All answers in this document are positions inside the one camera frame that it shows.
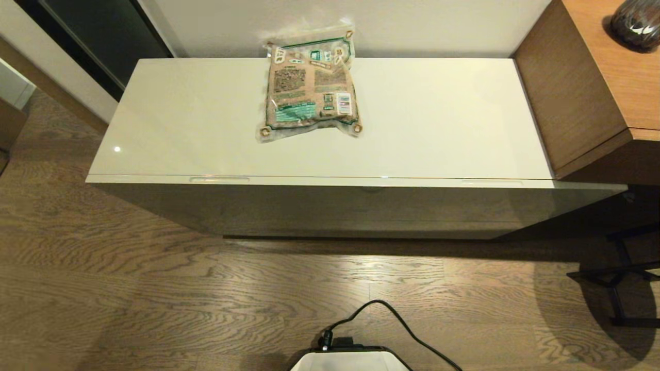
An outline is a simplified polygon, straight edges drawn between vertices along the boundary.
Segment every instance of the dark glass vase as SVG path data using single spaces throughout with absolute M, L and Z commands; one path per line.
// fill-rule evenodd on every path
M 626 0 L 612 16 L 619 40 L 639 50 L 660 45 L 660 0 Z

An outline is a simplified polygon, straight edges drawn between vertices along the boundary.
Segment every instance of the white cabinet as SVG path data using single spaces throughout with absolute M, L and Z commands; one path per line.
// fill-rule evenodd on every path
M 221 234 L 493 238 L 625 185 L 552 180 L 511 59 L 358 58 L 364 136 L 260 144 L 266 59 L 142 60 L 87 182 Z

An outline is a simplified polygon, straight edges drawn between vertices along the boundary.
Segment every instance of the black metal stand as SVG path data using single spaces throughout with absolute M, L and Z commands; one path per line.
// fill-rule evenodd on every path
M 628 326 L 628 327 L 656 327 L 660 328 L 660 319 L 658 318 L 629 318 L 621 303 L 616 287 L 623 281 L 623 278 L 629 274 L 640 275 L 646 281 L 660 281 L 660 276 L 647 272 L 648 269 L 660 268 L 660 261 L 652 261 L 651 263 L 633 264 L 626 247 L 627 238 L 640 236 L 642 234 L 657 232 L 660 230 L 660 224 L 649 224 L 639 228 L 632 228 L 623 230 L 607 236 L 609 242 L 613 242 L 616 246 L 616 252 L 621 260 L 621 267 L 592 269 L 589 271 L 580 271 L 568 273 L 567 276 L 572 279 L 584 279 L 596 285 L 605 287 L 612 303 L 614 310 L 614 317 L 611 318 L 612 324 L 615 326 Z M 603 279 L 603 276 L 612 277 L 609 281 Z

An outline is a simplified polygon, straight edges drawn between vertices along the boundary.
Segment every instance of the wooden floor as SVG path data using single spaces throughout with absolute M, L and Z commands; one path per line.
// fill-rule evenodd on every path
M 615 257 L 584 215 L 497 242 L 223 239 L 86 185 L 100 140 L 33 97 L 0 176 L 0 370 L 286 370 L 374 298 L 464 370 L 660 369 L 654 329 L 609 327 L 603 292 L 565 276 Z M 655 315 L 651 288 L 630 286 L 630 311 Z M 450 369 L 380 307 L 342 335 Z

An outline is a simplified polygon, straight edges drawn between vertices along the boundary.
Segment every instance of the wooden side table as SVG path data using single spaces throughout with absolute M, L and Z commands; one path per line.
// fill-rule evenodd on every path
M 660 52 L 608 35 L 622 0 L 554 0 L 515 53 L 561 180 L 660 184 Z

